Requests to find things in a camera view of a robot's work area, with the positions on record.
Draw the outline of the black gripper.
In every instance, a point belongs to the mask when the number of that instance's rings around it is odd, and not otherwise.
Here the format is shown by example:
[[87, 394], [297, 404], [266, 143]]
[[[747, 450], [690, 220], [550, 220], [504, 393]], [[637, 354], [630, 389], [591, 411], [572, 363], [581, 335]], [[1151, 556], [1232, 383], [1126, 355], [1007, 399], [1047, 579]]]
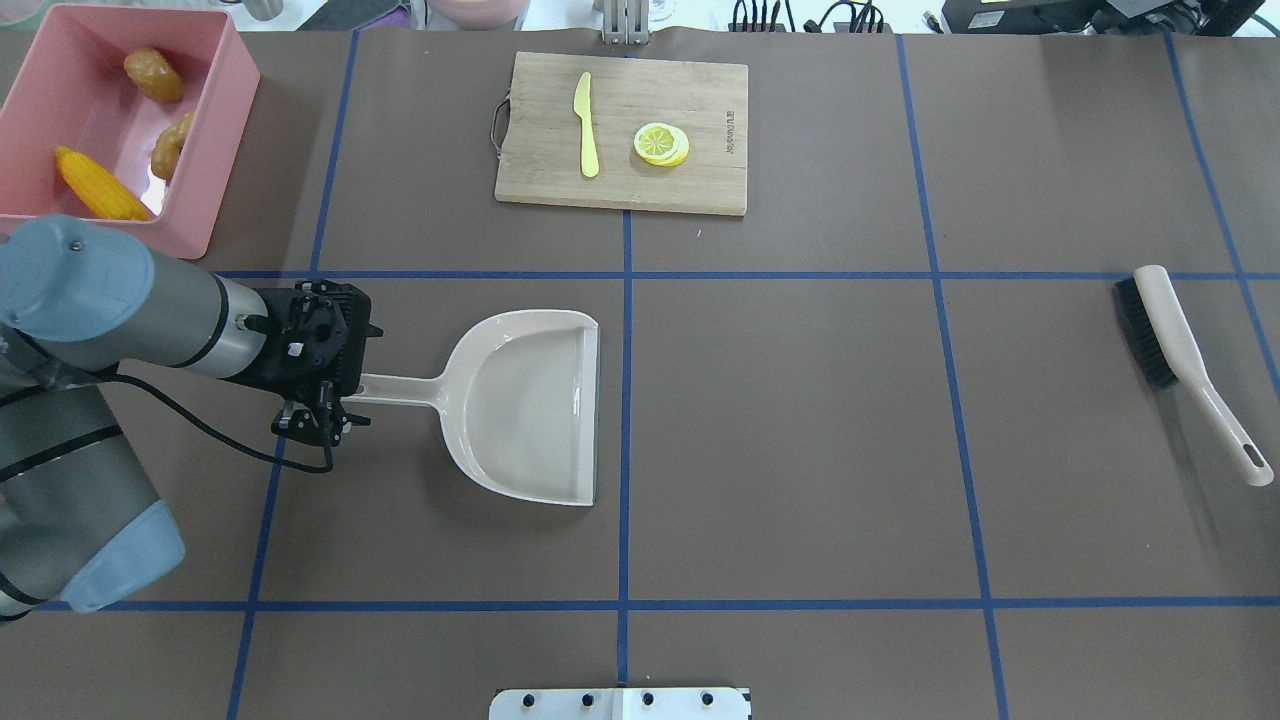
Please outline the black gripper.
[[[232, 382], [288, 398], [271, 421], [273, 434], [337, 447], [353, 428], [370, 427], [371, 418], [348, 413], [340, 401], [358, 389], [367, 341], [383, 336], [371, 323], [370, 296], [335, 281], [301, 281], [257, 295], [265, 309], [251, 315], [250, 329], [265, 341]], [[325, 427], [297, 402], [316, 400], [324, 382], [332, 383], [325, 386]]]

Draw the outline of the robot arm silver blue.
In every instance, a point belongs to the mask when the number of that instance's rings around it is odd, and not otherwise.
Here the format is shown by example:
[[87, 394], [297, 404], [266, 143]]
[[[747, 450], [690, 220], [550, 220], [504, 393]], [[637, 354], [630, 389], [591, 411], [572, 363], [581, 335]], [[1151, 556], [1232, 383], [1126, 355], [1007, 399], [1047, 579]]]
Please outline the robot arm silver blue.
[[211, 428], [124, 361], [184, 369], [276, 395], [275, 432], [332, 451], [365, 416], [346, 411], [366, 345], [381, 336], [352, 284], [253, 290], [73, 217], [37, 217], [3, 241], [3, 620], [50, 600], [93, 612], [186, 556], [169, 503], [108, 405], [106, 384], [143, 391]]

